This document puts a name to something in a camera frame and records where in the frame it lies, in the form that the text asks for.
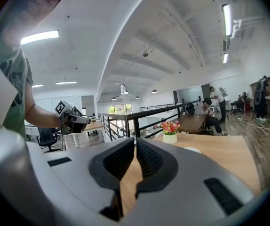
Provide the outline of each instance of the standing person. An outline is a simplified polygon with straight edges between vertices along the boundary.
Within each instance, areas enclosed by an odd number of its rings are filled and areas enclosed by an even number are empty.
[[[61,126],[56,113],[36,105],[32,95],[31,67],[20,46],[21,39],[39,25],[60,1],[26,0],[25,9],[17,11],[0,31],[0,69],[18,92],[3,126],[19,133],[24,139],[24,120],[42,128]]]
[[[219,120],[213,116],[210,116],[212,111],[209,109],[209,106],[211,105],[211,99],[205,98],[204,101],[200,101],[195,109],[196,115],[207,115],[207,118],[205,120],[205,127],[211,127],[214,126],[216,132],[222,136],[228,136],[227,133],[225,133],[219,123]]]
[[[220,105],[221,110],[221,119],[219,120],[220,123],[224,123],[226,119],[226,101],[223,97],[221,91],[219,89],[216,89],[212,86],[209,87],[209,91],[214,93],[214,99],[217,99]]]
[[[254,92],[254,103],[256,110],[256,119],[260,122],[265,122],[264,118],[266,112],[266,93],[268,93],[268,81],[267,76],[263,76],[256,84],[256,89]]]

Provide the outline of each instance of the flower bouquet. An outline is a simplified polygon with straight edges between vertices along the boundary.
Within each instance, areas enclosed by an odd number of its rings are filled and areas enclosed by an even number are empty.
[[[165,121],[161,123],[161,127],[163,128],[163,142],[174,144],[177,142],[177,130],[180,127],[180,123],[178,121]]]

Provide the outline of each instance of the ceiling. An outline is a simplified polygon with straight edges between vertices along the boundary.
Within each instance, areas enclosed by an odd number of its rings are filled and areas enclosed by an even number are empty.
[[[59,30],[59,38],[22,46],[29,58],[36,97],[44,94],[95,95],[103,64],[101,46],[114,10],[122,0],[62,0],[32,34]],[[128,99],[142,97],[153,84],[175,73],[222,64],[222,5],[231,5],[232,19],[261,16],[255,0],[168,0],[142,22],[107,78],[98,102],[110,102],[125,84]],[[240,61],[253,28],[231,40],[229,62]],[[55,85],[57,81],[77,84]]]

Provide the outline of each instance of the linear light fixture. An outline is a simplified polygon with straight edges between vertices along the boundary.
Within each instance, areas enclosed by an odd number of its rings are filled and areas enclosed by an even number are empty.
[[[230,5],[223,5],[224,21],[225,21],[225,35],[231,35],[231,10]]]
[[[37,87],[42,87],[43,85],[40,84],[40,85],[33,85],[32,88],[37,88]]]
[[[45,39],[58,38],[58,37],[59,37],[58,30],[49,31],[49,32],[41,32],[41,33],[33,34],[33,35],[22,38],[20,43],[22,45],[22,44],[26,44],[26,43],[30,43],[30,42],[34,42],[38,40],[45,40]]]
[[[63,85],[63,84],[76,84],[76,81],[65,81],[65,82],[56,82],[57,85]]]
[[[228,53],[224,54],[223,64],[227,63],[228,57],[229,57]]]

